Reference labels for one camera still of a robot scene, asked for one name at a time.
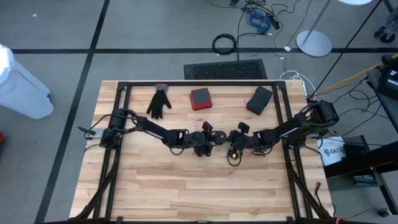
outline butcher block tabletop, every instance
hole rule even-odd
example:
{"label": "butcher block tabletop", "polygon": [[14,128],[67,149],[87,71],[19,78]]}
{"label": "butcher block tabletop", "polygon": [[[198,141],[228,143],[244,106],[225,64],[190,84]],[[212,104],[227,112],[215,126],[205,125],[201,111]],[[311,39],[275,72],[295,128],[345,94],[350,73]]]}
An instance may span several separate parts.
{"label": "butcher block tabletop", "polygon": [[[158,120],[146,114],[155,87],[133,86],[129,109],[166,129],[188,129],[190,132],[201,131],[204,121],[209,122],[213,130],[227,134],[237,129],[239,122],[250,126],[249,134],[278,126],[273,98],[258,116],[246,109],[246,103],[257,86],[239,86],[239,82],[232,82],[236,85],[170,86],[167,97],[172,109],[164,106],[163,119]],[[112,112],[117,85],[118,81],[102,82],[92,124]],[[288,80],[286,85],[292,114],[296,114],[307,105],[302,83]],[[204,87],[210,92],[213,107],[193,111],[189,94],[191,90]],[[281,91],[279,98],[284,121],[287,121]],[[96,128],[106,128],[108,122],[109,117]],[[132,125],[128,120],[126,128]],[[87,146],[99,141],[88,141]],[[307,145],[317,148],[315,140],[308,140]],[[227,142],[215,146],[210,157],[198,157],[193,149],[174,156],[153,136],[138,132],[125,134],[111,219],[122,216],[123,220],[144,221],[286,221],[286,217],[294,217],[282,143],[276,144],[266,157],[256,157],[251,154],[251,149],[246,149],[242,163],[237,167],[231,167],[226,160],[228,148]],[[316,184],[320,182],[320,200],[332,214],[333,206],[319,154],[304,147],[300,152],[309,191],[315,195]],[[104,149],[98,146],[85,152],[71,217],[78,215],[96,192],[103,158]],[[301,216],[304,217],[302,194],[298,187],[296,189]],[[104,216],[107,195],[108,191],[104,193],[100,217]]]}

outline white bucket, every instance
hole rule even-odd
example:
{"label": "white bucket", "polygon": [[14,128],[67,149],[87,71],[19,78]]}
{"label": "white bucket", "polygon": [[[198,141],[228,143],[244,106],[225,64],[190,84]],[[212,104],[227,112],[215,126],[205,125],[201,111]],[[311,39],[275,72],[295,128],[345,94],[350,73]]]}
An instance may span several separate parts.
{"label": "white bucket", "polygon": [[0,105],[33,119],[54,111],[50,90],[14,59],[11,50],[0,45]]}

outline white cable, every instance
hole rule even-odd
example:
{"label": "white cable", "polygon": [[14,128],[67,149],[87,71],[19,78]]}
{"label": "white cable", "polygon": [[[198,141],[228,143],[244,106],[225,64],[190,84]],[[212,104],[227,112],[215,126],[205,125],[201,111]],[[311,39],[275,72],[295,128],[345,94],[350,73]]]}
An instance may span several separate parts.
{"label": "white cable", "polygon": [[289,78],[290,80],[301,80],[301,81],[303,81],[302,78],[305,78],[306,81],[308,81],[308,82],[310,83],[310,85],[311,85],[313,91],[315,92],[315,87],[314,87],[314,85],[312,85],[312,82],[311,82],[305,75],[303,75],[303,74],[301,74],[301,73],[299,73],[299,72],[297,72],[297,71],[295,71],[295,70],[289,70],[289,71],[286,71],[286,72],[282,73],[282,74],[280,75],[279,79],[282,79],[282,77],[283,77],[285,74],[288,74],[289,72],[294,72],[294,73],[295,73],[294,76],[292,76],[292,77]]}

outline yellow cable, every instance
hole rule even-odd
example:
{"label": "yellow cable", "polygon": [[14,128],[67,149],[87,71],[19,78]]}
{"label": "yellow cable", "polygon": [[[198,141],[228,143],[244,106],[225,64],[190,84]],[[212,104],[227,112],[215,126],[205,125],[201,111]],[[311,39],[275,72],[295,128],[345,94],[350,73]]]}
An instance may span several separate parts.
{"label": "yellow cable", "polygon": [[[397,57],[398,57],[398,54],[392,56],[392,58],[394,58],[394,59],[397,58]],[[340,82],[338,82],[338,83],[336,83],[336,84],[334,84],[334,85],[332,85],[332,86],[329,86],[328,88],[326,88],[326,89],[324,89],[324,90],[318,92],[317,95],[319,95],[319,94],[321,94],[321,93],[324,93],[324,92],[326,92],[326,91],[329,91],[329,90],[331,90],[331,89],[333,89],[333,88],[336,88],[336,86],[341,85],[342,83],[348,82],[348,81],[350,81],[350,80],[352,80],[352,79],[354,79],[354,78],[356,78],[356,77],[360,77],[360,76],[363,75],[364,73],[366,73],[366,72],[368,72],[368,71],[370,71],[370,70],[373,70],[373,69],[377,68],[377,67],[380,66],[380,65],[382,65],[382,62],[378,63],[377,65],[375,65],[375,66],[373,66],[373,67],[371,67],[371,68],[369,68],[369,69],[363,70],[362,72],[359,72],[359,73],[353,75],[352,77],[346,78],[346,79],[344,79],[344,80],[342,80],[342,81],[340,81]]]}

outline black doormat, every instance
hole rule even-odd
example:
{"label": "black doormat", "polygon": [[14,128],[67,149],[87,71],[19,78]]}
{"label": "black doormat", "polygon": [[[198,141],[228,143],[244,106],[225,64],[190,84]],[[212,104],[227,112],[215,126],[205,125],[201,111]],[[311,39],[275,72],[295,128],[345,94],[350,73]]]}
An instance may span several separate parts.
{"label": "black doormat", "polygon": [[186,80],[267,79],[261,59],[184,65]]}

